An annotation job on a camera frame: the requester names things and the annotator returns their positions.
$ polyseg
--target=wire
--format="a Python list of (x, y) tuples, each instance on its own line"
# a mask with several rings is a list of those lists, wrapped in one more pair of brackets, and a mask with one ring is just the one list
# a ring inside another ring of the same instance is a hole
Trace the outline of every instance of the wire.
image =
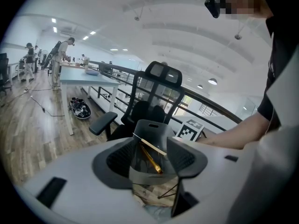
[(38, 103), (37, 102), (37, 104), (42, 108), (42, 110), (43, 110), (43, 112), (45, 113), (45, 112), (47, 112), (50, 116), (52, 116), (52, 117), (62, 117), (62, 116), (64, 116), (64, 115), (51, 115), (50, 113), (49, 113), (49, 111), (47, 111), (40, 103)]
[(16, 97), (14, 97), (12, 100), (10, 100), (10, 101), (8, 101), (8, 102), (2, 104), (2, 105), (1, 105), (1, 108), (4, 107), (5, 105), (8, 105), (8, 104), (11, 103), (11, 102), (13, 102), (16, 98), (18, 98), (18, 97), (20, 97), (20, 96), (22, 96), (22, 95), (24, 95), (24, 94), (26, 94), (26, 93), (27, 93), (27, 92), (24, 92), (24, 93), (22, 93), (21, 95), (18, 95), (18, 96), (16, 96)]
[(206, 138), (206, 134), (205, 134), (205, 132), (201, 131), (201, 133), (202, 133), (202, 134), (203, 134), (203, 136)]
[(26, 91), (49, 91), (52, 90), (52, 88), (50, 89), (43, 89), (43, 90), (32, 90), (32, 89), (27, 89)]

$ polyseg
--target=ceiling beam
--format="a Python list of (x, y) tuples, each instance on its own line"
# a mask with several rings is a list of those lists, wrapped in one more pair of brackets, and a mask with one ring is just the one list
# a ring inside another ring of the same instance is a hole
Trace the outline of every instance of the ceiling beam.
[[(202, 56), (210, 61), (214, 61), (214, 56), (209, 54), (209, 53), (206, 53), (202, 50), (197, 50), (197, 49), (194, 49), (193, 47), (191, 46), (185, 46), (185, 45), (182, 45), (182, 44), (177, 44), (177, 43), (169, 43), (169, 42), (160, 42), (160, 41), (153, 41), (152, 43), (154, 46), (162, 46), (162, 47), (168, 47), (168, 48), (174, 48), (174, 49), (178, 49), (178, 50), (182, 50), (182, 51), (185, 51), (185, 52), (189, 52), (189, 53), (192, 53), (192, 54), (195, 54), (195, 55), (198, 55), (198, 56)], [(224, 62), (224, 61), (221, 61), (221, 60), (218, 60), (217, 63), (223, 67), (225, 67), (226, 69), (228, 69), (230, 72), (233, 72), (233, 73), (236, 73), (237, 69)]]
[[(163, 23), (148, 23), (143, 24), (143, 29), (167, 29), (167, 30), (175, 30), (175, 31), (182, 31), (182, 32), (188, 32), (195, 35), (204, 36), (208, 39), (211, 39), (223, 46), (228, 46), (230, 43), (230, 40), (218, 35), (216, 33), (210, 32), (206, 29), (200, 28), (200, 27), (192, 27), (188, 25), (183, 24), (176, 24), (176, 23), (167, 23), (164, 25)], [(247, 52), (245, 49), (241, 48), (237, 43), (231, 42), (229, 47), (233, 52), (236, 52), (240, 56), (242, 56), (245, 60), (247, 60), (250, 64), (254, 62), (254, 57)]]
[[(205, 7), (205, 0), (137, 0), (130, 4), (126, 4), (122, 7), (123, 12), (128, 12), (135, 10), (141, 7), (152, 6), (152, 5), (162, 5), (162, 4), (186, 4), (186, 5), (195, 5), (200, 7)], [(259, 27), (256, 29), (256, 21), (248, 22), (247, 27), (251, 30), (255, 30), (255, 33), (259, 35), (270, 47), (272, 47), (271, 37), (267, 31), (267, 28)]]
[(151, 5), (160, 5), (160, 4), (191, 4), (197, 6), (204, 6), (204, 0), (150, 0), (149, 2), (145, 2), (144, 0), (135, 1), (130, 3), (129, 5), (124, 5), (122, 7), (123, 12), (131, 11), (134, 9), (138, 9), (145, 6)]
[(166, 57), (168, 59), (171, 59), (171, 60), (174, 60), (174, 61), (177, 61), (177, 62), (182, 62), (182, 63), (184, 63), (186, 65), (190, 65), (190, 66), (194, 67), (197, 70), (201, 69), (204, 72), (210, 73), (211, 77), (212, 76), (216, 76), (217, 78), (220, 78), (220, 79), (224, 78), (222, 74), (220, 74), (220, 73), (218, 73), (218, 72), (216, 72), (214, 70), (207, 69), (207, 67), (205, 67), (205, 66), (203, 66), (201, 64), (185, 60), (185, 59), (183, 59), (181, 57), (170, 55), (170, 54), (163, 54), (163, 53), (159, 53), (158, 56)]

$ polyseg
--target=black chair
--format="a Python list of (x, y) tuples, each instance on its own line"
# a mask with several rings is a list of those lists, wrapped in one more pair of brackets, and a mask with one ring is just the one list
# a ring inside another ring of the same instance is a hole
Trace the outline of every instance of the black chair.
[(182, 73), (159, 62), (152, 62), (145, 71), (135, 74), (128, 108), (119, 125), (111, 135), (110, 124), (117, 114), (107, 112), (95, 122), (89, 130), (100, 135), (106, 130), (108, 140), (132, 137), (140, 119), (168, 124), (176, 107), (184, 97), (181, 87)]
[(0, 80), (0, 92), (3, 91), (6, 95), (6, 90), (10, 89), (10, 87), (4, 87), (4, 85), (9, 81), (7, 75), (7, 67), (8, 67), (8, 58), (6, 53), (0, 54), (0, 75), (2, 75), (2, 80)]

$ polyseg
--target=black slot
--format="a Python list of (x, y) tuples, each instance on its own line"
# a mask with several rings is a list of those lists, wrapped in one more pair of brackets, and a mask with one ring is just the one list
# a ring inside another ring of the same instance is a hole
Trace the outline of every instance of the black slot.
[(58, 197), (65, 183), (65, 179), (53, 177), (51, 181), (48, 182), (48, 184), (37, 195), (37, 200), (44, 204), (47, 208), (51, 208), (52, 204)]
[(152, 124), (149, 124), (149, 127), (153, 127), (153, 128), (159, 128), (158, 125), (152, 125)]
[(238, 161), (238, 157), (236, 156), (232, 156), (232, 155), (227, 155), (224, 157), (225, 159), (231, 160), (233, 162), (237, 162)]

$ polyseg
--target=person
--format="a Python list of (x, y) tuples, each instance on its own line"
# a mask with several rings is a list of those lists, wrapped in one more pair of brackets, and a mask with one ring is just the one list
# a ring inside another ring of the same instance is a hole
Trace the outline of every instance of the person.
[(243, 149), (247, 143), (258, 141), (265, 133), (279, 128), (278, 116), (267, 97), (266, 91), (292, 57), (299, 43), (298, 4), (296, 0), (220, 0), (220, 8), (226, 14), (238, 16), (247, 14), (265, 18), (269, 35), (272, 38), (272, 53), (268, 63), (268, 78), (263, 100), (257, 112), (242, 121), (233, 129), (198, 142), (218, 147)]
[(33, 59), (34, 59), (34, 49), (31, 43), (27, 43), (26, 47), (28, 49), (27, 55), (24, 56), (26, 58), (25, 68), (24, 68), (24, 78), (21, 82), (25, 82), (27, 76), (29, 75), (29, 82), (33, 81), (33, 73), (32, 73), (32, 66), (33, 66)]
[(86, 66), (89, 63), (89, 58), (86, 57), (84, 54), (82, 54), (82, 61), (83, 61), (83, 65)]
[(59, 74), (61, 59), (64, 58), (68, 62), (71, 61), (71, 59), (66, 55), (66, 50), (67, 47), (73, 45), (74, 42), (75, 42), (75, 38), (73, 37), (62, 42), (58, 48), (57, 54), (52, 58), (52, 88), (54, 91), (60, 89), (58, 85), (58, 74)]
[(35, 59), (35, 69), (34, 69), (34, 73), (37, 73), (37, 60), (38, 60), (38, 54), (40, 52), (40, 48), (36, 45), (35, 49), (34, 49), (34, 59)]

